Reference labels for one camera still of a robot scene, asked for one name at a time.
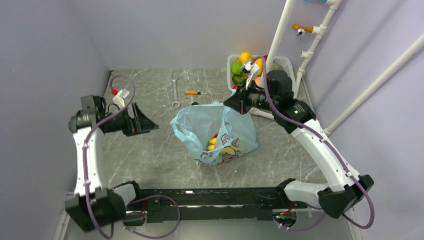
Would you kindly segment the light blue plastic bag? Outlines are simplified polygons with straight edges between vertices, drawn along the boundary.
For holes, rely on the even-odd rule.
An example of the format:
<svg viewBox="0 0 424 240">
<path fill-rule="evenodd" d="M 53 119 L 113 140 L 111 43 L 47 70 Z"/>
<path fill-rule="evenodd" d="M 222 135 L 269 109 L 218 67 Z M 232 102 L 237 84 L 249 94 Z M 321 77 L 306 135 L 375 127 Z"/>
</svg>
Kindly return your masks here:
<svg viewBox="0 0 424 240">
<path fill-rule="evenodd" d="M 251 115 L 240 114 L 219 101 L 184 107 L 170 125 L 192 158 L 204 164 L 225 164 L 259 146 Z M 208 141 L 215 134 L 215 149 L 208 151 Z"/>
</svg>

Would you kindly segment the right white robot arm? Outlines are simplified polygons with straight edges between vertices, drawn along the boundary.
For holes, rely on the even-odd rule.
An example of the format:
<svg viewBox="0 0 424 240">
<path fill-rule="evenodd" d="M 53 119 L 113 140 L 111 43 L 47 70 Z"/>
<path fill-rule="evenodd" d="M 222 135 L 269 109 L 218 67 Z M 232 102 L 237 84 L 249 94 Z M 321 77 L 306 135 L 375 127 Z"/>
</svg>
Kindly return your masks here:
<svg viewBox="0 0 424 240">
<path fill-rule="evenodd" d="M 328 216 L 339 218 L 366 199 L 370 208 L 368 226 L 375 218 L 375 208 L 368 194 L 374 180 L 361 175 L 341 156 L 321 127 L 313 110 L 294 98 L 292 79 L 282 70 L 270 71 L 264 87 L 242 81 L 223 104 L 240 114 L 251 108 L 270 111 L 275 122 L 292 135 L 309 153 L 327 183 L 306 183 L 290 178 L 279 185 L 276 203 L 287 208 L 303 202 L 321 208 Z"/>
</svg>

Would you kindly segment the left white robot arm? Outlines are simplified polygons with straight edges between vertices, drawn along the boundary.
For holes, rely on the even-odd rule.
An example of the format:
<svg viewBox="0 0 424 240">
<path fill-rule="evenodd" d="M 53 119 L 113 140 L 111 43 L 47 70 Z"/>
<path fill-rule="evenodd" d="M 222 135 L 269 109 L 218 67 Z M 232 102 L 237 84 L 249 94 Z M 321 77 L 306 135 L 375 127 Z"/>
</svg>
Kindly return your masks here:
<svg viewBox="0 0 424 240">
<path fill-rule="evenodd" d="M 90 232 L 123 220 L 127 207 L 137 210 L 144 203 L 135 181 L 108 188 L 102 151 L 105 134 L 122 132 L 132 137 L 159 126 L 135 102 L 131 104 L 133 116 L 126 108 L 116 114 L 107 112 L 106 100 L 101 96 L 82 97 L 81 107 L 68 123 L 77 150 L 77 179 L 74 196 L 65 200 L 65 210 L 84 232 Z"/>
</svg>

